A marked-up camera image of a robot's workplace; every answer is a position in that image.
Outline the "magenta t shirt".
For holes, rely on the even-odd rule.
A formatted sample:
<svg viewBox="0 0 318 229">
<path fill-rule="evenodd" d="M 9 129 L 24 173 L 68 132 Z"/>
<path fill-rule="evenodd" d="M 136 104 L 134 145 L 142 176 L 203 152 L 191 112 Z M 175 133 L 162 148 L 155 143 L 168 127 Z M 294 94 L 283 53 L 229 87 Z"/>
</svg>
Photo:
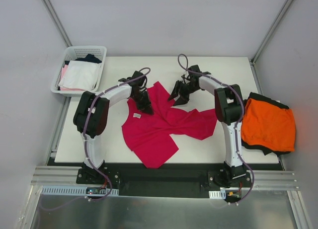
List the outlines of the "magenta t shirt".
<svg viewBox="0 0 318 229">
<path fill-rule="evenodd" d="M 147 168 L 159 168 L 177 151 L 171 135 L 187 135 L 204 140 L 213 135 L 217 117 L 214 109 L 189 112 L 174 108 L 174 100 L 160 82 L 148 89 L 154 113 L 142 113 L 133 99 L 127 101 L 129 114 L 122 125 L 127 147 Z"/>
</svg>

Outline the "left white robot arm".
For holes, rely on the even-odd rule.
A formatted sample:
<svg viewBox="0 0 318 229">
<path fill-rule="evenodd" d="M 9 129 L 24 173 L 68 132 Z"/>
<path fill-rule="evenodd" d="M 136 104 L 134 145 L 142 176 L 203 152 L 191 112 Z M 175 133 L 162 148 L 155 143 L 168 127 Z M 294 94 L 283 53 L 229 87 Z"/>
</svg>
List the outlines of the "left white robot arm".
<svg viewBox="0 0 318 229">
<path fill-rule="evenodd" d="M 80 98 L 73 117 L 73 124 L 80 133 L 84 146 L 84 161 L 79 170 L 77 181 L 85 180 L 93 184 L 106 181 L 105 160 L 102 156 L 100 135 L 106 129 L 109 109 L 124 99 L 135 102 L 137 109 L 153 115 L 154 110 L 147 91 L 147 74 L 150 68 L 134 71 L 128 78 L 100 93 L 85 91 Z"/>
</svg>

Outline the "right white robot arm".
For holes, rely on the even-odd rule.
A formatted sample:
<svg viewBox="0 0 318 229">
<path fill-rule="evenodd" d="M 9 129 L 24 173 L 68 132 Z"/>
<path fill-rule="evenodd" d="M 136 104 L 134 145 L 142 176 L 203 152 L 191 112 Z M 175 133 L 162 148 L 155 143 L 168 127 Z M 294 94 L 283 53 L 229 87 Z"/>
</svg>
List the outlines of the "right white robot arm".
<svg viewBox="0 0 318 229">
<path fill-rule="evenodd" d="M 205 90 L 214 96 L 216 117 L 224 131 L 226 157 L 223 171 L 213 177 L 213 182 L 220 187 L 234 187 L 246 176 L 240 143 L 244 115 L 240 87 L 237 84 L 222 83 L 209 72 L 200 71 L 198 65 L 193 65 L 186 71 L 188 74 L 176 81 L 168 100 L 174 99 L 175 106 L 184 105 L 188 103 L 190 94 L 198 90 Z"/>
</svg>

